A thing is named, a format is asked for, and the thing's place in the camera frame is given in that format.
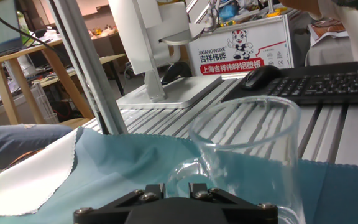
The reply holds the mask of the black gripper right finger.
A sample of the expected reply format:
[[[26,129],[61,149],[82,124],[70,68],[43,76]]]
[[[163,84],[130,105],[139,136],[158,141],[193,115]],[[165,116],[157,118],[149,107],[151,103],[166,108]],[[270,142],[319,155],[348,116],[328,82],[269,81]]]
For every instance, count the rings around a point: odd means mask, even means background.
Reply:
[[[191,200],[203,203],[207,212],[221,212],[228,223],[278,223],[278,207],[271,203],[253,204],[217,187],[189,183]]]

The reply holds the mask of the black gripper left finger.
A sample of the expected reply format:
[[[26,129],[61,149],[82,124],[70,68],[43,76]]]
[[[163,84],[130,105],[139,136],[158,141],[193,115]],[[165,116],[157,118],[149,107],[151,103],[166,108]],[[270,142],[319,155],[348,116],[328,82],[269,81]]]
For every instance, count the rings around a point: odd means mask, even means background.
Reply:
[[[165,184],[149,184],[135,189],[100,208],[82,207],[73,212],[73,223],[125,223],[133,209],[165,198]]]

